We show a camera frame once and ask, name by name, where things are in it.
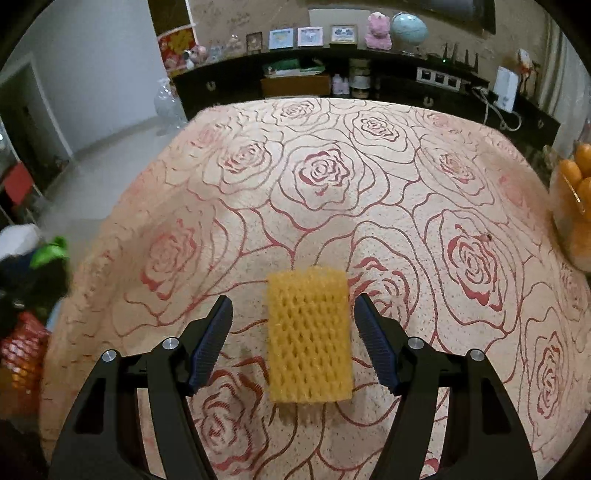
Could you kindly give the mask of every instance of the silver screw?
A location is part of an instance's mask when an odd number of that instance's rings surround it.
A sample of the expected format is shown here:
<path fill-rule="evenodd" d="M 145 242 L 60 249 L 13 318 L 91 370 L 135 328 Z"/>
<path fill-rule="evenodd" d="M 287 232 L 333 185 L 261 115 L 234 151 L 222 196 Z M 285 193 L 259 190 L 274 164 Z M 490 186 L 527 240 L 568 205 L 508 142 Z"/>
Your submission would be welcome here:
<path fill-rule="evenodd" d="M 116 356 L 117 352 L 115 352 L 114 350 L 107 350 L 105 353 L 103 353 L 103 356 L 101 358 L 103 359 L 103 362 L 112 362 L 113 360 L 115 360 Z"/>
<path fill-rule="evenodd" d="M 470 356 L 472 357 L 472 360 L 475 360 L 476 362 L 482 362 L 484 360 L 484 352 L 478 348 L 470 350 Z"/>
<path fill-rule="evenodd" d="M 410 337 L 408 339 L 408 346 L 413 350 L 420 350 L 425 346 L 425 342 L 423 342 L 419 337 Z"/>
<path fill-rule="evenodd" d="M 178 347 L 178 338 L 168 337 L 164 342 L 162 342 L 162 347 L 165 350 L 174 350 L 176 347 Z"/>

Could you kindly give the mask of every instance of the rose patterned tablecloth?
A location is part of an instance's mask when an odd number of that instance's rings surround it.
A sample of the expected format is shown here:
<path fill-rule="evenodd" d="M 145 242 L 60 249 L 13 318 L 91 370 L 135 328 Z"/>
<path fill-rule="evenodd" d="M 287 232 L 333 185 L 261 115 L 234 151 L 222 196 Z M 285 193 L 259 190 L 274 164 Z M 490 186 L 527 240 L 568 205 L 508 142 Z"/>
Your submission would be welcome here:
<path fill-rule="evenodd" d="M 149 351 L 225 294 L 232 330 L 210 386 L 190 400 L 219 478 L 368 478 L 397 399 L 377 384 L 354 325 L 352 400 L 268 399 L 265 278 L 315 264 L 346 270 L 351 300 L 367 292 L 409 335 L 487 351 L 539 473 L 563 454 L 590 408 L 590 295 L 559 250 L 542 184 L 487 127 L 344 99 L 205 110 L 130 185 L 51 340 L 47 454 L 104 350 Z M 145 396 L 140 408 L 149 418 Z M 441 390 L 425 475 L 438 468 L 446 412 Z"/>

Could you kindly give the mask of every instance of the doorway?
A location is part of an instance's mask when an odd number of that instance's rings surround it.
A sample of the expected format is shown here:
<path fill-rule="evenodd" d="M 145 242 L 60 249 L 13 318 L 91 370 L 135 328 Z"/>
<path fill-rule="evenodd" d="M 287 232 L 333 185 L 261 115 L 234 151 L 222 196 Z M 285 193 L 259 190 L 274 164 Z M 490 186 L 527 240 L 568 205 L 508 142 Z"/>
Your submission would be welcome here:
<path fill-rule="evenodd" d="M 66 167 L 71 155 L 30 62 L 1 83 L 0 118 L 18 157 L 44 192 Z"/>

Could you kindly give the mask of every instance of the white cable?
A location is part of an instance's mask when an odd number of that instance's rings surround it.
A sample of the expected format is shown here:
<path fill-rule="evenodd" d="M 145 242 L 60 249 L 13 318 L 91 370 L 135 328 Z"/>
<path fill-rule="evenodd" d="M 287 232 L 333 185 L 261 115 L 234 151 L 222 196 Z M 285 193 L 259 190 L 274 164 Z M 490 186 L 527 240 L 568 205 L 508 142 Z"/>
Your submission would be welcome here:
<path fill-rule="evenodd" d="M 500 130 L 507 130 L 509 132 L 517 132 L 521 128 L 521 124 L 523 123 L 523 119 L 521 118 L 520 114 L 518 114 L 517 112 L 508 112 L 508 113 L 512 113 L 513 115 L 515 115 L 517 117 L 517 120 L 519 120 L 517 127 L 511 128 L 507 124 L 507 122 L 505 122 L 505 119 L 503 118 L 499 109 L 495 105 L 492 105 L 491 103 L 489 103 L 488 98 L 486 98 L 486 95 L 485 95 L 482 87 L 476 87 L 476 88 L 472 89 L 472 93 L 476 96 L 476 98 L 478 98 L 481 102 L 483 102 L 486 105 L 486 112 L 484 115 L 484 121 L 482 122 L 483 125 L 486 125 L 486 121 L 488 120 L 488 109 L 491 108 L 497 114 L 497 116 L 499 117 L 499 120 L 501 121 L 501 124 L 499 126 Z"/>

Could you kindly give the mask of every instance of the tv screen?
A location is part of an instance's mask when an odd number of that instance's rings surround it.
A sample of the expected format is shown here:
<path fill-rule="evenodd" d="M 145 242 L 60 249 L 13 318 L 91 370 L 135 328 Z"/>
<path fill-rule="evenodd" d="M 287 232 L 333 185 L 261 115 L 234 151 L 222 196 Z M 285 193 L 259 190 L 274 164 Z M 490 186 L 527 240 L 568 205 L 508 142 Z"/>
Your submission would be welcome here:
<path fill-rule="evenodd" d="M 404 0 L 404 3 L 496 33 L 495 0 Z"/>

